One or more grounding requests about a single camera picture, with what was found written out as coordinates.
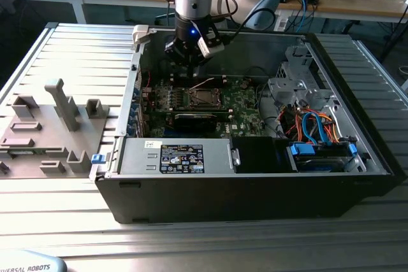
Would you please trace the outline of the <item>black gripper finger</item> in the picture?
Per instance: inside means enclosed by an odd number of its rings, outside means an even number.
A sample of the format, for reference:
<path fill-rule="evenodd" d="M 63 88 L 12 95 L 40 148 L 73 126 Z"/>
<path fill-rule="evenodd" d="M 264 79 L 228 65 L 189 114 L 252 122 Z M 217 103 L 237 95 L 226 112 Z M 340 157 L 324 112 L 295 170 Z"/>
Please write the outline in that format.
<path fill-rule="evenodd" d="M 165 45 L 164 51 L 171 61 L 179 66 L 189 66 L 191 63 L 190 48 L 186 41 L 174 38 Z"/>
<path fill-rule="evenodd" d="M 205 58 L 201 53 L 192 54 L 192 56 L 190 56 L 191 76 L 198 76 L 200 67 L 205 65 L 209 60 L 210 58 Z"/>

